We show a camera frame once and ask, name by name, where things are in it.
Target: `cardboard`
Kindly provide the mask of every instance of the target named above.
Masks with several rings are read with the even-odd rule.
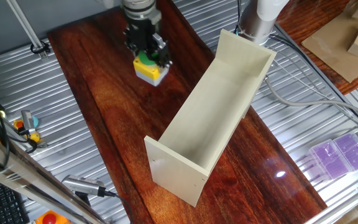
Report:
[[[302,45],[338,72],[348,82],[358,77],[358,57],[347,50],[358,35],[358,19],[352,15],[357,4],[302,42]]]

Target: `red button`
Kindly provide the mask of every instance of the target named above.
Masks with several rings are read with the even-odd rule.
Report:
[[[16,123],[16,127],[17,127],[17,128],[23,127],[23,121],[17,122],[17,123]]]
[[[42,224],[56,224],[56,216],[54,214],[48,214],[42,220]]]

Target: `gray cable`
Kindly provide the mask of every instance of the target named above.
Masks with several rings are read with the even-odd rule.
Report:
[[[355,107],[353,105],[350,105],[350,104],[347,104],[347,103],[344,103],[344,102],[336,101],[336,100],[320,100],[320,101],[301,102],[301,103],[291,102],[291,101],[288,101],[288,100],[282,98],[280,95],[278,95],[278,93],[273,89],[273,86],[270,83],[269,78],[265,79],[265,83],[268,86],[268,88],[270,89],[270,91],[273,93],[273,95],[275,95],[278,100],[280,100],[282,103],[284,103],[286,105],[290,105],[290,106],[310,106],[310,105],[319,105],[319,104],[332,104],[332,105],[345,106],[347,108],[353,109],[354,111],[358,112],[357,107]]]

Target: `black cable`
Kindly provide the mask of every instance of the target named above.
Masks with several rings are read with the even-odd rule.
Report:
[[[283,44],[286,44],[287,46],[291,47],[293,50],[295,50],[296,52],[298,52],[299,55],[301,55],[301,57],[306,61],[306,63],[309,64],[309,66],[317,73],[319,74],[318,70],[313,66],[313,64],[309,61],[308,57],[294,44],[292,44],[289,40],[280,37],[279,35],[270,35],[270,38],[276,41],[279,41]],[[357,118],[358,118],[358,113],[356,113],[353,109],[349,109]]]
[[[26,151],[26,153],[30,154],[30,153],[33,153],[37,149],[38,144],[32,139],[30,139],[30,141],[28,143],[32,146],[32,149],[29,151]]]
[[[123,201],[125,204],[128,205],[128,209],[129,209],[129,216],[131,217],[131,219],[129,220],[130,223],[132,223],[134,221],[134,217],[132,215],[132,208],[131,208],[131,205],[129,205],[129,203],[123,199],[122,197],[120,197],[118,194],[114,193],[114,192],[110,192],[110,191],[105,191],[104,192],[105,196],[110,196],[110,197],[117,197],[119,198],[121,201]]]
[[[27,137],[27,140],[19,140],[19,139],[16,139],[12,136],[8,136],[9,139],[13,140],[13,141],[17,141],[17,142],[21,142],[21,143],[28,143],[30,141],[30,139]]]
[[[239,28],[239,22],[240,22],[240,17],[241,17],[241,0],[237,0],[237,14],[238,14],[238,19],[237,19],[237,24],[236,24],[236,28],[234,29],[234,34],[237,34],[237,30]]]
[[[0,114],[0,142],[4,142],[5,143],[5,147],[6,147],[6,156],[5,156],[5,160],[4,160],[4,163],[2,166],[0,166],[0,169],[4,170],[7,166],[7,163],[9,161],[9,155],[10,155],[10,141],[9,141],[9,138],[7,136],[7,132],[6,132],[6,127],[5,127],[5,124],[4,124],[4,118],[1,116]]]

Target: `reddish wood grain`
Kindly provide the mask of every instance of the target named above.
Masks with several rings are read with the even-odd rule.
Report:
[[[278,17],[278,23],[299,45],[311,34],[340,15],[349,0],[291,0]],[[308,49],[302,50],[345,95],[358,88],[358,77],[349,83]]]
[[[304,223],[326,208],[252,108],[195,208],[152,181],[143,138],[162,135],[214,58],[171,1],[157,7],[173,60],[158,87],[136,77],[118,10],[48,34],[134,223]]]

